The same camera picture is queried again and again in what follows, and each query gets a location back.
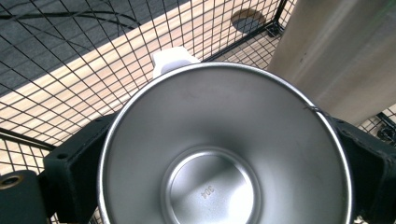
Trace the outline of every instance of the black cable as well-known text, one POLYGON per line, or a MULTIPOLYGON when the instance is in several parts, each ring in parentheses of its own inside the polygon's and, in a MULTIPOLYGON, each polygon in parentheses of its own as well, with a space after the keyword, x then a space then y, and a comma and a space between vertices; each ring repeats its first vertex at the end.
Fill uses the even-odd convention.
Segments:
POLYGON ((53 36, 53 37, 55 37, 55 38, 57 38, 57 39, 60 39, 60 40, 62 40, 62 41, 66 41, 66 42, 68 42, 68 43, 70 43, 70 44, 79 46, 79 47, 81 47, 81 48, 83 48, 83 49, 85 49, 85 50, 87 50, 87 51, 90 51, 89 49, 85 48, 84 46, 82 46, 82 45, 80 45, 80 44, 78 44, 78 43, 75 43, 75 42, 73 42, 73 41, 60 38, 60 37, 57 36, 57 35, 53 35, 53 34, 47 32, 47 31, 43 31, 43 30, 41 30, 41 29, 39 29, 39 28, 37 28, 37 27, 31 25, 31 24, 28 24, 28 23, 25 23, 25 22, 22 22, 22 21, 21 21, 21 23, 22 23, 23 25, 25 25, 25 26, 29 26, 29 27, 31 27, 31 28, 33 28, 33 29, 39 31, 39 32, 42 32, 42 33, 46 34, 46 35, 53 36))
POLYGON ((14 6, 9 7, 7 10, 11 10, 14 7, 23 6, 23 5, 26 5, 26 4, 30 4, 30 2, 22 2, 22 3, 15 4, 14 6))
POLYGON ((82 17, 82 18, 91 18, 91 19, 97 19, 99 21, 108 21, 110 23, 114 23, 120 26, 123 26, 125 28, 133 30, 136 27, 130 26, 123 24, 119 21, 113 21, 113 20, 108 20, 104 19, 101 17, 97 16, 92 16, 92 15, 84 15, 84 14, 91 14, 91 13, 99 13, 99 14, 111 14, 111 15, 116 15, 116 16, 121 16, 123 18, 126 18, 128 20, 133 21, 136 23, 136 25, 141 25, 140 22, 138 22, 135 18, 120 14, 120 13, 114 13, 114 12, 108 12, 108 11, 84 11, 81 12, 81 14, 78 14, 78 12, 56 12, 56 13, 42 13, 42 14, 25 14, 25 15, 0 15, 0 20, 11 20, 14 18, 17 18, 18 20, 28 20, 28 19, 38 19, 38 18, 45 18, 45 17, 82 17))

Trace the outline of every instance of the white object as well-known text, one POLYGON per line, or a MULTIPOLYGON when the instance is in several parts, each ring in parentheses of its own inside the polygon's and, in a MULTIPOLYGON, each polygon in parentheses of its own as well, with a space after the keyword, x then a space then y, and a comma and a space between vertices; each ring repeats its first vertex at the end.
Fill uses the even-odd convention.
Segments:
POLYGON ((154 61, 153 78, 175 70, 179 67, 192 63, 200 63, 197 58, 191 56, 183 47, 165 49, 152 54, 154 61))

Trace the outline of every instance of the round hole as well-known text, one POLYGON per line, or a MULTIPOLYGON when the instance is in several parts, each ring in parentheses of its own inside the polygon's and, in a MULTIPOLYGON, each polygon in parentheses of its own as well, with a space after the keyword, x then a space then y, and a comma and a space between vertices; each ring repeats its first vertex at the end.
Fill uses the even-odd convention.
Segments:
POLYGON ((18 185, 23 179, 21 175, 12 175, 0 182, 0 189, 9 189, 18 185))
POLYGON ((249 34, 265 24, 265 17, 257 10, 244 8, 231 16, 231 24, 237 31, 249 34))
POLYGON ((59 160, 66 159, 67 158, 67 154, 66 153, 61 153, 56 158, 58 158, 59 160))

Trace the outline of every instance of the metal surface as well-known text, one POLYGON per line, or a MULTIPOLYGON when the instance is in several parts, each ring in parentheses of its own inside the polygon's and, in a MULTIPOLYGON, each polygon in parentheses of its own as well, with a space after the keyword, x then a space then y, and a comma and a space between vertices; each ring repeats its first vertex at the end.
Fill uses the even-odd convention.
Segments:
POLYGON ((170 165, 161 199, 167 223, 255 223, 260 197, 246 162, 227 149, 198 147, 170 165))
POLYGON ((396 4, 298 1, 268 71, 359 124, 396 103, 396 4))
POLYGON ((347 161, 330 124, 312 106, 282 79, 241 64, 189 65, 153 80, 121 110, 109 130, 98 179, 103 221, 164 223, 163 213, 169 208, 161 206, 165 178, 174 179, 168 194, 177 221, 170 223, 186 223, 178 219, 195 212, 206 223, 230 221, 231 215, 212 216, 210 209, 201 213, 198 209, 204 208, 197 206, 208 199, 202 192, 209 194, 213 189, 213 196, 224 194, 230 200, 241 183, 247 187, 242 193, 247 203, 228 201, 220 209, 236 204, 235 210, 244 211, 245 217, 254 216, 257 209, 256 223, 349 223, 352 191, 347 161), (201 173, 200 168, 212 167, 214 181, 199 184, 192 180, 203 176, 191 175, 179 185, 181 173, 165 177, 180 155, 199 146, 224 148, 227 155, 237 157, 186 159, 187 166, 180 168, 182 173, 201 173), (198 160, 206 160, 207 167, 198 160), (195 162, 198 171, 189 168, 195 162), (217 162, 229 167, 231 178, 217 162), (243 168, 234 168, 239 163, 243 168), (248 167, 255 175, 244 175, 248 167), (248 183, 253 176, 260 194, 256 184, 248 183), (227 190, 216 191, 227 183, 232 183, 227 190), (187 196, 199 199, 186 199, 191 206, 176 211, 176 195, 183 190, 173 187, 190 189, 188 185, 204 188, 198 188, 199 193, 187 190, 187 196), (244 205, 252 202, 259 203, 245 211, 244 205))

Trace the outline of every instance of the black plastic bracket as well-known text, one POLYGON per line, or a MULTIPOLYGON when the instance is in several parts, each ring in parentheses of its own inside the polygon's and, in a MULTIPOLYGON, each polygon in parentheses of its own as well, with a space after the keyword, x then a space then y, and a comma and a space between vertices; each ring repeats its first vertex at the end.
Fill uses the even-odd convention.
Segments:
POLYGON ((47 223, 35 172, 24 170, 0 176, 0 223, 47 223))
POLYGON ((61 222, 87 223, 97 207, 99 157, 114 116, 93 120, 44 158, 47 210, 61 222))
POLYGON ((355 214, 370 224, 396 219, 396 148, 333 119, 351 168, 355 214))

